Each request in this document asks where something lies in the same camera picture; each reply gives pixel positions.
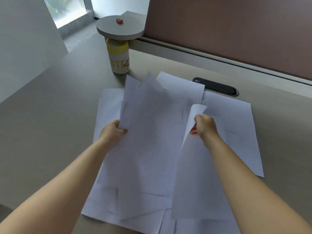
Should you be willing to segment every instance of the person's left hand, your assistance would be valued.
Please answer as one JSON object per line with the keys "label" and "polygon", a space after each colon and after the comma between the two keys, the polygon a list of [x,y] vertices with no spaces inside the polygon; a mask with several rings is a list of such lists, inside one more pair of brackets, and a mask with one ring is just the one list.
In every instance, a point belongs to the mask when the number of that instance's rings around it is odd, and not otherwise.
{"label": "person's left hand", "polygon": [[119,120],[108,123],[102,129],[99,140],[107,144],[110,148],[114,147],[119,139],[128,132],[128,130],[119,130],[118,126]]}

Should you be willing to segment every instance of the beige tabletop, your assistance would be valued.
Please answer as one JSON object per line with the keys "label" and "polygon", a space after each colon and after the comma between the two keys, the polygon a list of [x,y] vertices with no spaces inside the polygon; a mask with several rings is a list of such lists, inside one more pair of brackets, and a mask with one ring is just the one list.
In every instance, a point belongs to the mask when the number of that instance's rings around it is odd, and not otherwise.
{"label": "beige tabletop", "polygon": [[[130,50],[129,74],[160,71],[237,88],[251,103],[263,181],[312,225],[312,99]],[[0,104],[0,203],[16,208],[91,143],[101,88],[121,88],[104,37],[95,34]],[[73,233],[134,233],[80,217]]]}

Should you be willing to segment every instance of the person's right hand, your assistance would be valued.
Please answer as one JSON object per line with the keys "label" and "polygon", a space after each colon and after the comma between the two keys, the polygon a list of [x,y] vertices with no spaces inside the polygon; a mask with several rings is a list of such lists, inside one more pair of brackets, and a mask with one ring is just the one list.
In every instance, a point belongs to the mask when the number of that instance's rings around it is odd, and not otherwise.
{"label": "person's right hand", "polygon": [[192,135],[199,135],[203,141],[219,137],[216,123],[211,116],[206,114],[196,115],[194,119],[196,121],[196,131],[193,130]]}

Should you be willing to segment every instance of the stack of paper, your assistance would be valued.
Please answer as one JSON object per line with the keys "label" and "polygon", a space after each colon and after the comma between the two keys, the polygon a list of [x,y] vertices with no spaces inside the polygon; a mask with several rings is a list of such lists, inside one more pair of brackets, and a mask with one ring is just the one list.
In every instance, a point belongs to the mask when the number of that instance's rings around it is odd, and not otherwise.
{"label": "stack of paper", "polygon": [[94,141],[115,119],[129,132],[106,155],[82,214],[146,234],[240,233],[209,151],[189,134],[202,113],[263,176],[250,104],[164,72],[127,76],[125,89],[101,93]]}

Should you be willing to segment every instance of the pink wall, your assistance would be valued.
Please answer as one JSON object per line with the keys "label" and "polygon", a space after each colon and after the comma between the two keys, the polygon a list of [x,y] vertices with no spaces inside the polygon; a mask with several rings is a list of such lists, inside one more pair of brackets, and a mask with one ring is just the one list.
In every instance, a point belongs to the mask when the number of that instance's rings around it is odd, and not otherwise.
{"label": "pink wall", "polygon": [[312,0],[150,0],[144,35],[312,79]]}

